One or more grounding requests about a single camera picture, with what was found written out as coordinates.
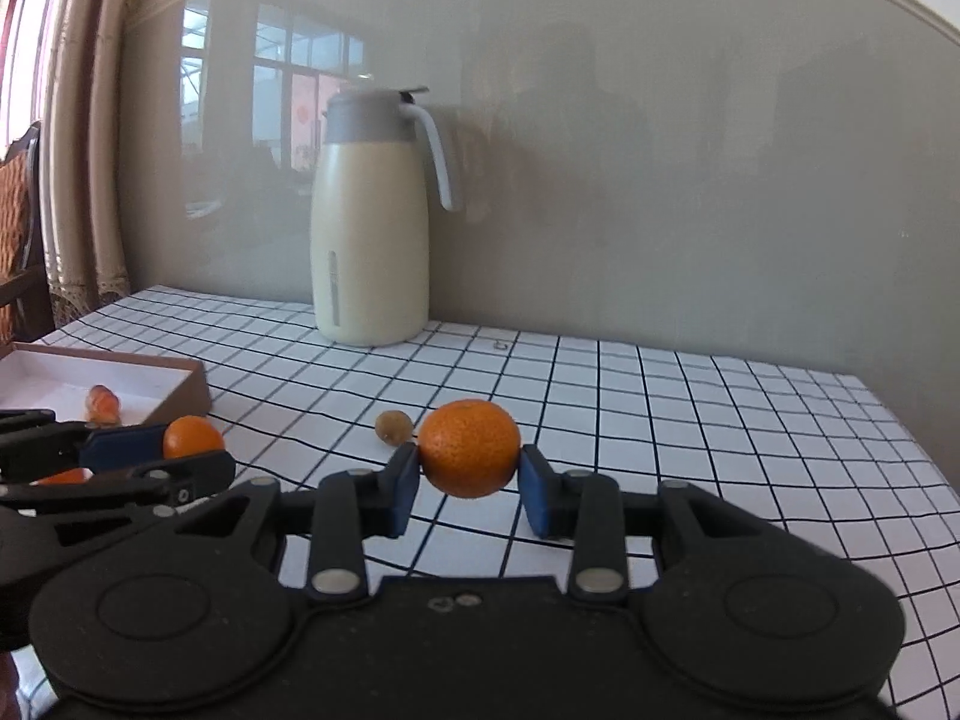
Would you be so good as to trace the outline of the small orange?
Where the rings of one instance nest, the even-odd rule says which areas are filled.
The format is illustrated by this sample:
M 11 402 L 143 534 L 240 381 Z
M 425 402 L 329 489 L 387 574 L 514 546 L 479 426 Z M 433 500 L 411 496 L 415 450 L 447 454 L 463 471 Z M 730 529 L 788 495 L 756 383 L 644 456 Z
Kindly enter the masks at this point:
M 163 434 L 164 460 L 179 460 L 223 449 L 224 438 L 220 431 L 203 416 L 174 419 Z

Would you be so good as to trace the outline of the peeled orange piece in box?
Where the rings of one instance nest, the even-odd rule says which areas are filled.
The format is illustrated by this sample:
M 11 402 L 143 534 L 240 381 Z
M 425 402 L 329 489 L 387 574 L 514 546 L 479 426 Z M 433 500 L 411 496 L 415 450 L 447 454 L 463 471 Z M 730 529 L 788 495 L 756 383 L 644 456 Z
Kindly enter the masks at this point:
M 93 385 L 85 400 L 86 421 L 94 426 L 112 427 L 122 424 L 121 400 L 109 387 Z

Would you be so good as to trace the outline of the small brown longan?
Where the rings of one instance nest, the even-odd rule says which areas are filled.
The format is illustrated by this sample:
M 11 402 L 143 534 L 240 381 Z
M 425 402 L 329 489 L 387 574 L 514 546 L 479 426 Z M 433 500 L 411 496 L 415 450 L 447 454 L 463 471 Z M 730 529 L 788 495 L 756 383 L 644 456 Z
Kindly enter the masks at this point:
M 381 411 L 374 420 L 374 432 L 384 444 L 398 447 L 413 437 L 413 422 L 405 411 Z

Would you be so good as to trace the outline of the wooden chair with cushion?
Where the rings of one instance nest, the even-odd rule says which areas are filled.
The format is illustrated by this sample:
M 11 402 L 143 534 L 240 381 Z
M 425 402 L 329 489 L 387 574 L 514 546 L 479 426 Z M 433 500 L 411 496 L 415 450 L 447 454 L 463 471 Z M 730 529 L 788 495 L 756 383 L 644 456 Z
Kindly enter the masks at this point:
M 32 122 L 2 160 L 2 344 L 53 330 L 39 203 L 41 122 Z

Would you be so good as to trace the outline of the beige curtain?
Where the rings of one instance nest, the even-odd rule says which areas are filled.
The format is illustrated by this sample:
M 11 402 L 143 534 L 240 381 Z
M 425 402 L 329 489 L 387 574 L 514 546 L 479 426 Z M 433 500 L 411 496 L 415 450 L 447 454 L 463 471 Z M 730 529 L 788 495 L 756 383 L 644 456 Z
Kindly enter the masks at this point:
M 128 0 L 62 0 L 41 124 L 41 220 L 53 325 L 130 293 L 117 195 Z

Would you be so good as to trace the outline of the cream thermos jug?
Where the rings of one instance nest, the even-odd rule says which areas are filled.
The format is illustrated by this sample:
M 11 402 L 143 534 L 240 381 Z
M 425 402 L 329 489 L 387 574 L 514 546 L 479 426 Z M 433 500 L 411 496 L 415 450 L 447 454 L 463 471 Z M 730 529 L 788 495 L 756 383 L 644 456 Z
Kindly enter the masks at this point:
M 329 101 L 311 203 L 317 330 L 348 346 L 416 337 L 430 312 L 427 172 L 444 210 L 444 137 L 415 89 L 347 89 Z

